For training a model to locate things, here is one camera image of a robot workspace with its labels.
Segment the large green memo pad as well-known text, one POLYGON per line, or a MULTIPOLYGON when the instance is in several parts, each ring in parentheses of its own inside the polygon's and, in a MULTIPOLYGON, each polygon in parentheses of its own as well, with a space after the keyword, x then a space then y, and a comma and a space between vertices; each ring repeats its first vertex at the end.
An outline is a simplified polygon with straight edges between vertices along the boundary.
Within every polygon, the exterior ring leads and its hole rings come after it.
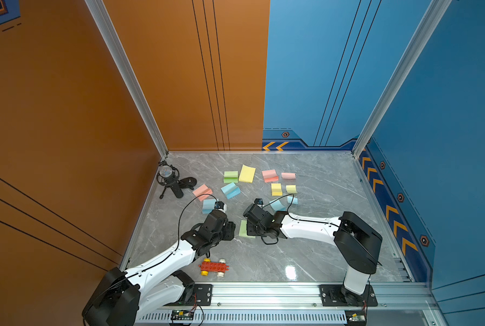
POLYGON ((248 230, 247 230, 248 224, 246 220, 242 220, 240 224, 240 230, 239 230, 239 237, 242 238, 247 238, 247 239, 254 239, 255 236, 249 235, 248 230))

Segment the blue curved memo pad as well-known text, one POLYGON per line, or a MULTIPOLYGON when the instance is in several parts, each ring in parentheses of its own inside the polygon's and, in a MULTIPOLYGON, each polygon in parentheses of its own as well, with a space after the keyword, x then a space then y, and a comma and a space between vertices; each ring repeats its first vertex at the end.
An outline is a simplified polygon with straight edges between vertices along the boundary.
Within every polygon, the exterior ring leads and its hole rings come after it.
POLYGON ((274 211, 285 211, 287 209, 286 206, 284 206, 283 203, 280 201, 280 199, 270 201, 269 205, 274 211))

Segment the small yellow memo pad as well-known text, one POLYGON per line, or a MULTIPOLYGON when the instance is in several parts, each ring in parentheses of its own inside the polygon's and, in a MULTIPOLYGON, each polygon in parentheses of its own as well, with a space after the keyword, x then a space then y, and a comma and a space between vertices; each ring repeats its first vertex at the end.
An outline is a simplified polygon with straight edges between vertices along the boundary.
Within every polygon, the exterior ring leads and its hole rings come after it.
POLYGON ((280 183, 272 183, 271 192, 272 192, 272 196, 282 196, 283 195, 282 185, 280 183))

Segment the torn blue page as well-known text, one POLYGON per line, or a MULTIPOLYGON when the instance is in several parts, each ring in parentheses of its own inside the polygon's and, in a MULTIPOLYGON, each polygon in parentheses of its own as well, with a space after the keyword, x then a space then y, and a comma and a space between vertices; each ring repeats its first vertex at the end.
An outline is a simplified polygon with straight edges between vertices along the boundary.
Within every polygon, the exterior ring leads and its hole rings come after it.
POLYGON ((292 205, 297 205, 298 204, 298 198, 293 197, 293 196, 288 196, 287 197, 287 202, 292 205))

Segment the torn yellow page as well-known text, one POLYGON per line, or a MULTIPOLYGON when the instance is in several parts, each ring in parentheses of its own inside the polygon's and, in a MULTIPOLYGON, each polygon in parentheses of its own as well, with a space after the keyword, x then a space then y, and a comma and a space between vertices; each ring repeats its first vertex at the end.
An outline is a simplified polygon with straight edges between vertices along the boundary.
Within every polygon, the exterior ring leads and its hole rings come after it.
POLYGON ((287 185, 286 190, 289 194, 296 194, 297 193, 296 185, 287 185))

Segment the large yellow memo pad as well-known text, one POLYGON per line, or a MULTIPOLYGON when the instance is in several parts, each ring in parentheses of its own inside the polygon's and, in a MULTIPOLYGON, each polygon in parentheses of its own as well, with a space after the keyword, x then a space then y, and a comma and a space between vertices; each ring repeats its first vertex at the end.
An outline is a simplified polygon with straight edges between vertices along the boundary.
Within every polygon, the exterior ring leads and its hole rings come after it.
POLYGON ((253 183, 256 168, 242 165, 238 181, 242 183, 253 183))

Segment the torn pink page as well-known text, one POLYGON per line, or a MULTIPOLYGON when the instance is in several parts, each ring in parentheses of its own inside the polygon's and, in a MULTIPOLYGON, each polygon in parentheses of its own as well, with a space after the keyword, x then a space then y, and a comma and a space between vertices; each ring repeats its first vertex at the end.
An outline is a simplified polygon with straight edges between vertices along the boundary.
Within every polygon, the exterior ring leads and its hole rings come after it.
POLYGON ((296 179, 296 174, 295 173, 282 173, 281 177, 283 179, 292 180, 292 179, 296 179))

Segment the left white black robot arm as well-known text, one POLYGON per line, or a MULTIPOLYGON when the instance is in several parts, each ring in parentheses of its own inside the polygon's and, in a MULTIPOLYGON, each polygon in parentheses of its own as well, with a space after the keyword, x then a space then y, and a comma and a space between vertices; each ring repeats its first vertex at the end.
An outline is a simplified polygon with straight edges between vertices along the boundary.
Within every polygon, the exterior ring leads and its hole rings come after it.
POLYGON ((166 304, 188 301, 194 281, 182 268, 220 242, 233 240, 235 227, 226 208, 214 209, 161 254, 125 271, 112 268, 85 305, 83 324, 134 325, 138 318, 166 304))

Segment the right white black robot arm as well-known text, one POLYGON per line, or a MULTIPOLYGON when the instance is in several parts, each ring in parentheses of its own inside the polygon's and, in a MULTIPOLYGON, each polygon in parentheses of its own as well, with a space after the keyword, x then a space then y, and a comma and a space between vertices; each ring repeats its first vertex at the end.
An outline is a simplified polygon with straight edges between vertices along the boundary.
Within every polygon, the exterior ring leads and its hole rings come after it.
POLYGON ((248 206, 243 213, 250 235, 271 239, 308 239, 334 245, 347 263, 341 285, 319 287, 323 306, 377 307, 374 289, 369 284, 379 265, 383 238, 355 213, 345 211, 340 217, 306 217, 277 211, 264 205, 248 206))

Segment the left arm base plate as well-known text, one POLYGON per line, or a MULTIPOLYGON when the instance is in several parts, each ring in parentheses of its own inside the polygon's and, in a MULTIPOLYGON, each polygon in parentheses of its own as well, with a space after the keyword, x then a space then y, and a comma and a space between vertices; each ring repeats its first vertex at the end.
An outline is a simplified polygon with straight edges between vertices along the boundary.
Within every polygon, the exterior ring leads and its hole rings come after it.
POLYGON ((195 284, 193 289, 185 289, 183 295, 176 301, 166 306, 210 306, 213 294, 212 284, 195 284))

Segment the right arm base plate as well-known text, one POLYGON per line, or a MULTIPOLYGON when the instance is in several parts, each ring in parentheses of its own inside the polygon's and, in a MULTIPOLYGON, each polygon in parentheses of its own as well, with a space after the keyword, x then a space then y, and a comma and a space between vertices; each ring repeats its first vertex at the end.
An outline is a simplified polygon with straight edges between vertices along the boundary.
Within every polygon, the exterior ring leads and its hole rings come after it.
POLYGON ((377 307, 376 294, 370 284, 367 284, 364 293, 355 294, 347 290, 343 285, 320 285, 319 292, 323 306, 345 306, 345 307, 377 307))

